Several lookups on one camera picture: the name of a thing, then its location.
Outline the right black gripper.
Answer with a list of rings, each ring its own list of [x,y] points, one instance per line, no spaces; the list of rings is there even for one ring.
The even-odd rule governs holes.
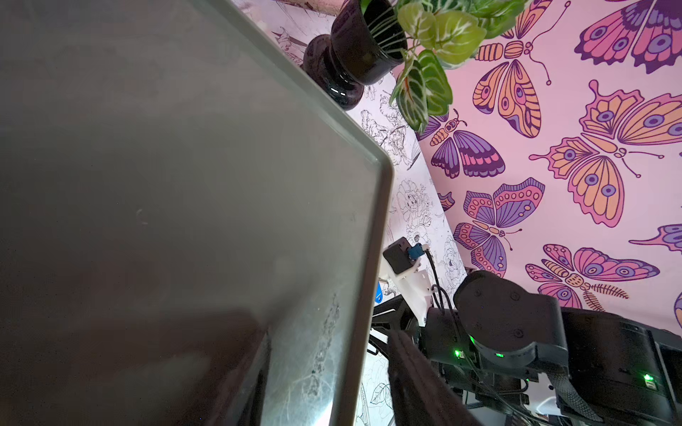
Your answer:
[[[379,333],[415,333],[418,321],[403,296],[393,297],[374,307],[371,328]],[[420,328],[418,344],[428,360],[471,370],[478,363],[477,351],[457,311],[432,307],[426,325]]]

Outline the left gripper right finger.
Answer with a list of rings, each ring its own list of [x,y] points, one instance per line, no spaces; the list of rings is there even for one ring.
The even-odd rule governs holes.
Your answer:
[[[389,333],[387,360],[397,426],[480,423],[406,333],[395,330]]]

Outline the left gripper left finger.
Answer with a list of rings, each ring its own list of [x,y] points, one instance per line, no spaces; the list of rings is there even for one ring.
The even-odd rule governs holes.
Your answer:
[[[261,425],[270,354],[268,333],[255,333],[218,387],[213,425]]]

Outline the blue tagged key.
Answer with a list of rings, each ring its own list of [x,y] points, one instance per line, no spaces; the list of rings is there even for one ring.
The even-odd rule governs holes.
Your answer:
[[[384,297],[384,293],[383,293],[383,290],[382,290],[382,286],[381,286],[381,283],[378,282],[378,283],[377,283],[377,286],[376,286],[376,294],[375,294],[375,297],[374,297],[375,304],[376,304],[376,305],[381,304],[381,303],[383,302],[383,297]]]

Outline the grey cream three-drawer chest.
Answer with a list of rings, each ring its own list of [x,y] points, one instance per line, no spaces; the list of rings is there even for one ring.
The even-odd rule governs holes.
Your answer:
[[[1,5],[1,422],[355,421],[394,170],[229,1]]]

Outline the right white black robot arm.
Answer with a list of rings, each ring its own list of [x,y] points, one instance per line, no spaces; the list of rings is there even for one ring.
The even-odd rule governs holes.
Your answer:
[[[493,273],[441,289],[419,325],[402,296],[375,308],[399,425],[474,425],[479,406],[532,425],[678,425],[681,339],[606,312],[563,307]]]

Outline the potted green plant pink tulip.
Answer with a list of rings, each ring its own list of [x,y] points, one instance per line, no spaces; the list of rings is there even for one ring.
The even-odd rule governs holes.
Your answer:
[[[446,72],[516,22],[526,1],[346,1],[330,33],[305,49],[302,69],[342,109],[399,67],[389,101],[415,132],[453,102]]]

